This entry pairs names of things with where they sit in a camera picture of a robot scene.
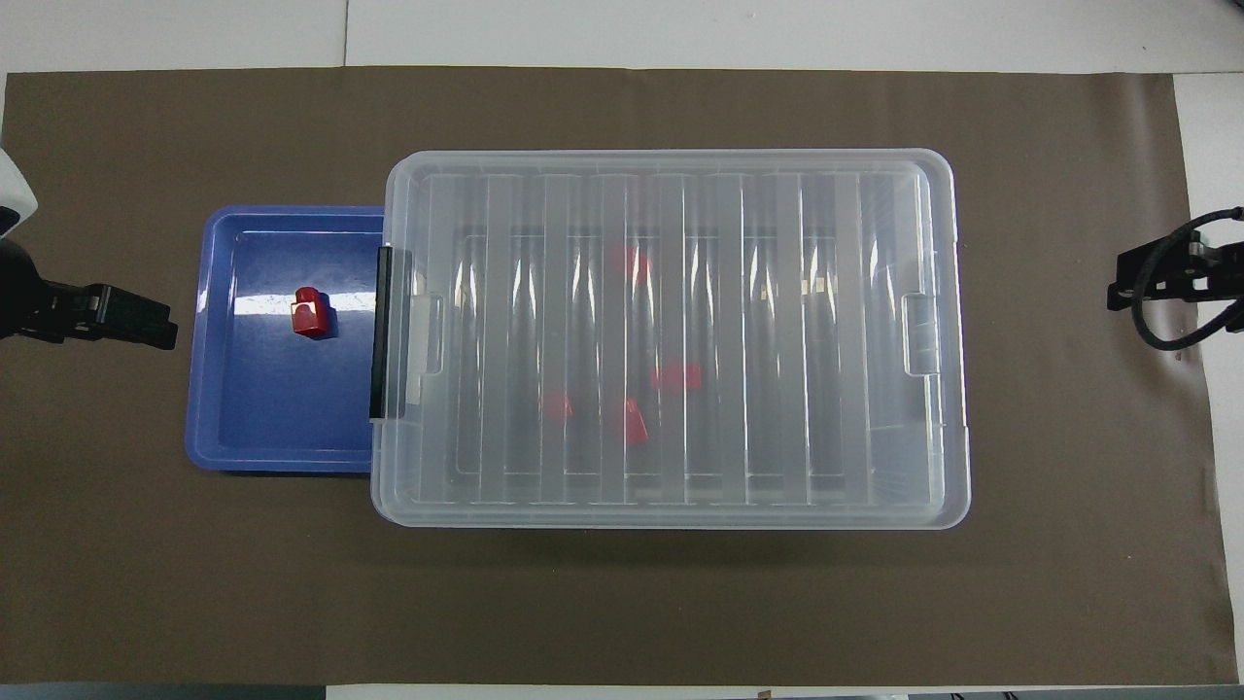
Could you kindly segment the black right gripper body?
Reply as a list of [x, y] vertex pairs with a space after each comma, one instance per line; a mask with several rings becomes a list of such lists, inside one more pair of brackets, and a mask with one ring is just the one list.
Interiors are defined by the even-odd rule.
[[1242, 332], [1243, 242], [1212, 245], [1208, 236], [1195, 233], [1193, 257], [1200, 274], [1193, 282], [1195, 305], [1227, 302], [1208, 322], [1200, 323], [1200, 328]]

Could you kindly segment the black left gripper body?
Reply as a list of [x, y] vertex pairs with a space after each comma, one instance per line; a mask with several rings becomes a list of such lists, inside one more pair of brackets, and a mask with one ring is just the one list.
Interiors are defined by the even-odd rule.
[[1, 337], [17, 334], [49, 300], [49, 285], [25, 249], [1, 239]]

